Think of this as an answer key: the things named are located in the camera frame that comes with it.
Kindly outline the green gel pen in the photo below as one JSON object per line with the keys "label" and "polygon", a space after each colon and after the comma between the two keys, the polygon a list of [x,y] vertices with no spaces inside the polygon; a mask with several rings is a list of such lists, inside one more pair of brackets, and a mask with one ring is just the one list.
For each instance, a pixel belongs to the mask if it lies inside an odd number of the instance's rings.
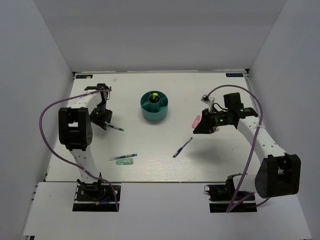
{"label": "green gel pen", "polygon": [[114,125],[110,125],[110,124],[107,124],[107,126],[110,127],[110,128],[112,128],[112,129],[115,129],[115,130],[124,132],[124,129],[123,129],[123,128],[120,128],[120,127],[117,127],[117,126],[114,126]]}

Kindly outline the yellow black highlighter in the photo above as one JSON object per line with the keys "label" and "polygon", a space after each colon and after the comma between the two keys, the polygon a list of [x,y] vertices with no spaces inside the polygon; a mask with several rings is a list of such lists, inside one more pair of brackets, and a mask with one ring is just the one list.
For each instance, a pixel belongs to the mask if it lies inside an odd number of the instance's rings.
{"label": "yellow black highlighter", "polygon": [[159,96],[158,93],[154,92],[154,93],[152,94],[152,99],[155,100],[158,96]]}

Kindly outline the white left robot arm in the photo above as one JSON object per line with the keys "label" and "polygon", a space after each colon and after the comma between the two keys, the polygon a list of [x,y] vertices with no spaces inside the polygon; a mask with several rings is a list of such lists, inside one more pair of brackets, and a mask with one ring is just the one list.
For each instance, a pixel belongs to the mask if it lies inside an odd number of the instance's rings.
{"label": "white left robot arm", "polygon": [[80,182],[91,184],[88,193],[96,200],[105,196],[106,187],[97,182],[101,174],[90,147],[93,141],[92,124],[106,130],[107,124],[111,122],[113,112],[107,109],[111,90],[112,88],[104,83],[88,86],[84,89],[84,96],[79,97],[71,106],[62,107],[58,111],[59,141],[69,150],[75,164],[79,166]]}

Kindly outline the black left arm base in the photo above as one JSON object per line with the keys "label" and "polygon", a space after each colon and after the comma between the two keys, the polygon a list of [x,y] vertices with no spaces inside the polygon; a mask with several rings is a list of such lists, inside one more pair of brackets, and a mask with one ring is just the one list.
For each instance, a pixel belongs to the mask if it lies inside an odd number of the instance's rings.
{"label": "black left arm base", "polygon": [[115,196],[108,184],[77,185],[73,201],[73,212],[117,212]]}

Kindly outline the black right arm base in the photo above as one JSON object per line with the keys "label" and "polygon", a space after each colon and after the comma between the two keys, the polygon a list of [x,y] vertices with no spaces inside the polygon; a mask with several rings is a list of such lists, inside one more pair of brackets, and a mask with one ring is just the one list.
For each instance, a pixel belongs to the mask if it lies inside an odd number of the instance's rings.
{"label": "black right arm base", "polygon": [[[241,174],[234,174],[227,177],[225,183],[207,184],[203,190],[209,196],[210,213],[226,213],[229,203],[232,200],[236,190],[236,184],[233,183],[234,177],[240,177]],[[256,199],[250,195],[245,201],[237,205],[230,211],[231,213],[254,213],[257,212]]]}

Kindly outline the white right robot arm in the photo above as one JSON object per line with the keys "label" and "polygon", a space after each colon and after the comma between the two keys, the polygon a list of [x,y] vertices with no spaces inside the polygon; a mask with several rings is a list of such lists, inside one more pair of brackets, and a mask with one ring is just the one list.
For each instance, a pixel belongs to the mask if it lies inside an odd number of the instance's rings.
{"label": "white right robot arm", "polygon": [[202,111],[192,123],[194,134],[212,134],[218,127],[234,126],[254,148],[260,167],[256,174],[234,174],[227,177],[224,190],[236,200],[244,192],[257,193],[261,198],[295,195],[299,191],[301,160],[282,149],[259,123],[257,112],[244,107],[238,92],[224,95],[225,109],[217,111],[213,104]]}

